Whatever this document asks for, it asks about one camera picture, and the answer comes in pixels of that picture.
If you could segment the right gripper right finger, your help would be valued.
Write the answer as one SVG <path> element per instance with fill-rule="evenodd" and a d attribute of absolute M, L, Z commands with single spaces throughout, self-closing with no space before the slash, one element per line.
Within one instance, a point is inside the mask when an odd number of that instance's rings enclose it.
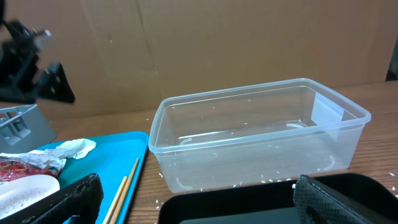
<path fill-rule="evenodd" d="M 300 175 L 294 205 L 300 223 L 397 223 L 397 197 L 360 174 Z"/>

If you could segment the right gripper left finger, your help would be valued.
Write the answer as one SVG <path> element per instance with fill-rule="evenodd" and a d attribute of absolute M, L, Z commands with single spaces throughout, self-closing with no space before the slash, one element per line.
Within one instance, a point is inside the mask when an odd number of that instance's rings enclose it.
<path fill-rule="evenodd" d="M 95 223 L 104 193 L 98 174 L 67 187 L 1 220 L 1 224 Z"/>

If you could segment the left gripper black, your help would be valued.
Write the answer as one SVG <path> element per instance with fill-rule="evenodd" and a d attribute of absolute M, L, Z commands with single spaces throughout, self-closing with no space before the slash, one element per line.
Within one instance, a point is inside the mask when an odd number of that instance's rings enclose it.
<path fill-rule="evenodd" d="M 35 39 L 43 32 L 29 30 L 20 21 L 1 21 L 11 38 L 1 42 L 1 101 L 31 104 L 37 99 L 75 102 L 75 95 L 69 86 L 63 66 L 51 63 L 40 73 L 36 85 L 32 79 L 38 71 L 40 49 Z"/>

